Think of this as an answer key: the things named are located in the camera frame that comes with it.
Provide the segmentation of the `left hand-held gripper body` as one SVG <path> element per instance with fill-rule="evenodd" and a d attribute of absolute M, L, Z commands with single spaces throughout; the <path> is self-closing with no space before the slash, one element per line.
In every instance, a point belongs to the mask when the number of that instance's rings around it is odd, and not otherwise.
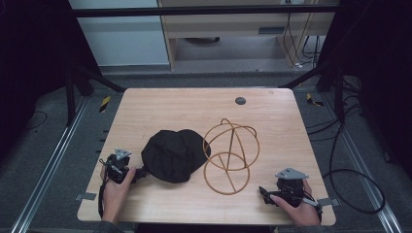
<path fill-rule="evenodd" d="M 115 148 L 115 151 L 107 158 L 106 173 L 110 180 L 115 183 L 122 183 L 129 170 L 128 163 L 130 160 L 131 152 L 128 150 L 122 150 Z"/>

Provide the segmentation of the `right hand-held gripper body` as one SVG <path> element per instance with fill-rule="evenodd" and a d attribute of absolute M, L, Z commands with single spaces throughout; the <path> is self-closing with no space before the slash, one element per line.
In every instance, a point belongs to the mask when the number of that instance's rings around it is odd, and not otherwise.
<path fill-rule="evenodd" d="M 298 207 L 309 194 L 304 189 L 303 180 L 309 176 L 293 168 L 286 168 L 278 172 L 275 177 L 279 192 L 277 196 L 285 200 L 289 205 Z"/>

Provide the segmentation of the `black cap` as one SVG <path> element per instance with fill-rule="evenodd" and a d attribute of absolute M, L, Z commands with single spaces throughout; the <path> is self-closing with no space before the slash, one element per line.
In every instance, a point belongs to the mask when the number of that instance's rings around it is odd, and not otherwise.
<path fill-rule="evenodd" d="M 160 130 L 141 152 L 144 168 L 168 183 L 185 183 L 211 155 L 209 143 L 190 129 Z"/>

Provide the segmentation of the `brown wire hat rack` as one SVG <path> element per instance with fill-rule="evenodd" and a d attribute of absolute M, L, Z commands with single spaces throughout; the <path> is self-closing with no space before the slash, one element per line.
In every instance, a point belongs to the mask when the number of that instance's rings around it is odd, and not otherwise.
<path fill-rule="evenodd" d="M 243 191 L 250 182 L 251 167 L 260 154 L 260 142 L 254 127 L 223 118 L 207 131 L 203 142 L 205 183 L 220 195 Z"/>

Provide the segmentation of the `person's right hand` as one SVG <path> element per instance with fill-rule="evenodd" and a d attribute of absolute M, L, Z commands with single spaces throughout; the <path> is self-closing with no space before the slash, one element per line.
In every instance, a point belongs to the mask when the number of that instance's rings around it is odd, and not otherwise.
<path fill-rule="evenodd" d="M 270 198 L 290 217 L 295 226 L 305 227 L 321 224 L 318 212 L 314 206 L 301 202 L 298 207 L 293 207 L 279 196 L 270 195 Z"/>

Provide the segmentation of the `person's left hand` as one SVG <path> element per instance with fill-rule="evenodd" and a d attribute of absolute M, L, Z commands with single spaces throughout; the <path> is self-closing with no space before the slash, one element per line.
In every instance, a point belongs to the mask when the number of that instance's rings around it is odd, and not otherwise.
<path fill-rule="evenodd" d="M 100 177 L 102 181 L 106 184 L 103 193 L 103 216 L 104 221 L 117 224 L 119 222 L 119 217 L 127 198 L 130 185 L 135 176 L 136 168 L 131 167 L 126 174 L 122 183 L 116 183 L 112 180 L 108 180 L 105 177 L 106 168 L 102 167 Z"/>

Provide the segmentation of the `grey tape piece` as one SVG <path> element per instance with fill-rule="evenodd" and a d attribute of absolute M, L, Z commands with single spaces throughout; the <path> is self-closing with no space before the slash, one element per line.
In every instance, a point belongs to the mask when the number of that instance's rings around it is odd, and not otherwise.
<path fill-rule="evenodd" d="M 318 203 L 322 206 L 339 206 L 340 205 L 340 201 L 338 199 L 330 199 L 330 198 L 322 198 L 322 199 L 318 199 Z"/>
<path fill-rule="evenodd" d="M 93 201 L 96 198 L 96 193 L 89 193 L 89 192 L 84 192 L 84 193 L 78 193 L 75 196 L 75 200 L 77 201 L 82 201 L 82 200 L 91 200 Z"/>

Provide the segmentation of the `yellow black striped tape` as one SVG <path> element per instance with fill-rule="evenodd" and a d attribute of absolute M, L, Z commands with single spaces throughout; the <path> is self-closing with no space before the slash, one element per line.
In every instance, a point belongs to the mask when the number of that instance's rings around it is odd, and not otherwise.
<path fill-rule="evenodd" d="M 99 113 L 105 112 L 110 100 L 111 100 L 111 96 L 105 96 L 103 98 L 102 103 L 101 103 L 100 108 L 99 108 Z"/>
<path fill-rule="evenodd" d="M 306 102 L 318 107 L 322 107 L 324 105 L 322 101 L 315 101 L 310 93 L 306 93 Z"/>

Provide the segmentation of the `white cabinet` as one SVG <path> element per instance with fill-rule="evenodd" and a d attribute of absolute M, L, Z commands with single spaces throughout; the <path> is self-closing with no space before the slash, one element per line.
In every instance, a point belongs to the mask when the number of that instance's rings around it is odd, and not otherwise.
<path fill-rule="evenodd" d="M 157 8 L 156 0 L 69 0 L 74 10 Z M 160 17 L 79 17 L 100 67 L 168 65 Z"/>

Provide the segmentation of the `black curtain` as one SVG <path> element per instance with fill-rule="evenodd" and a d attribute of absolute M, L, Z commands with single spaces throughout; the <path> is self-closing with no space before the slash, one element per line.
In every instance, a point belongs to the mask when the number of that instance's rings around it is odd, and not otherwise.
<path fill-rule="evenodd" d="M 386 150 L 412 179 L 412 0 L 338 0 L 319 62 L 361 82 Z"/>
<path fill-rule="evenodd" d="M 0 0 L 0 163 L 37 100 L 65 86 L 69 60 L 100 72 L 69 0 Z"/>

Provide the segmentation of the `aluminium floor rail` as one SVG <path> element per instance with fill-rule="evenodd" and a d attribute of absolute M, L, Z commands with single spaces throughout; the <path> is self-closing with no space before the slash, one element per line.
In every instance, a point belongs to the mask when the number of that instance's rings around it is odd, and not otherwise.
<path fill-rule="evenodd" d="M 334 120 L 337 121 L 337 125 L 335 128 L 337 132 L 334 136 L 334 141 L 332 145 L 332 150 L 329 157 L 328 163 L 328 171 L 327 177 L 330 180 L 331 185 L 334 185 L 333 182 L 333 175 L 337 173 L 348 172 L 351 174 L 355 174 L 360 178 L 360 183 L 363 186 L 363 190 L 369 200 L 372 209 L 371 210 L 363 210 L 360 207 L 356 207 L 354 204 L 350 203 L 349 201 L 345 200 L 338 191 L 335 191 L 336 195 L 339 197 L 342 203 L 345 203 L 351 209 L 363 213 L 365 215 L 375 215 L 378 216 L 383 228 L 385 229 L 386 233 L 404 233 L 402 227 L 400 226 L 388 200 L 386 195 L 384 194 L 380 185 L 376 182 L 374 176 L 367 168 L 364 160 L 361 158 L 361 154 L 357 149 L 355 142 L 350 135 L 349 131 L 347 130 L 344 123 L 342 123 L 338 117 L 337 113 L 334 111 L 334 107 L 332 104 L 332 98 L 327 94 L 322 94 L 322 97 L 325 102 L 325 106 L 328 109 L 330 115 L 333 117 Z M 332 168 L 332 161 L 335 152 L 335 147 L 337 141 L 341 139 L 342 144 L 347 151 L 349 159 L 351 160 L 352 169 L 349 168 Z"/>
<path fill-rule="evenodd" d="M 45 169 L 43 170 L 42 175 L 37 181 L 31 195 L 24 205 L 23 210 L 18 215 L 18 218 L 11 227 L 10 233 L 26 233 L 34 216 L 36 215 L 40 204 L 42 203 L 44 196 L 52 182 L 55 172 L 60 164 L 61 159 L 63 158 L 77 128 L 84 115 L 85 108 L 89 98 L 81 97 L 79 104 L 75 109 L 75 116 L 71 123 L 69 123 L 57 145 L 55 146 L 51 158 L 49 159 Z"/>

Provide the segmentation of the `black metal frame stand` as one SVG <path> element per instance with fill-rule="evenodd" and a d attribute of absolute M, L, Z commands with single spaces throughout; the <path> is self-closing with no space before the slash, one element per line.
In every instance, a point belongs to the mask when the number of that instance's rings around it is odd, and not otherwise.
<path fill-rule="evenodd" d="M 304 83 L 310 78 L 320 75 L 316 88 L 320 91 L 327 91 L 334 85 L 334 112 L 341 123 L 345 122 L 343 108 L 343 66 L 336 63 L 325 62 L 316 68 L 306 72 L 299 78 L 280 85 L 280 88 L 294 88 L 300 83 Z"/>
<path fill-rule="evenodd" d="M 92 72 L 87 68 L 80 65 L 71 65 L 65 74 L 65 89 L 66 89 L 66 101 L 67 101 L 67 123 L 69 126 L 75 120 L 76 117 L 76 102 L 74 87 L 76 87 L 82 96 L 90 96 L 94 88 L 90 84 L 89 80 L 97 81 L 116 92 L 125 92 L 126 88 L 121 87 L 111 81 L 105 79 L 102 75 Z"/>

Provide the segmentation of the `black horizontal frame bar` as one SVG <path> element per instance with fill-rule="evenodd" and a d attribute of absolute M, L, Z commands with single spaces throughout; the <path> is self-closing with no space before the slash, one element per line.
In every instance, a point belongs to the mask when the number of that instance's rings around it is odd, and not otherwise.
<path fill-rule="evenodd" d="M 151 17 L 151 16 L 203 16 L 240 14 L 331 13 L 339 4 L 326 5 L 252 5 L 252 6 L 199 6 L 127 9 L 71 10 L 75 17 Z"/>

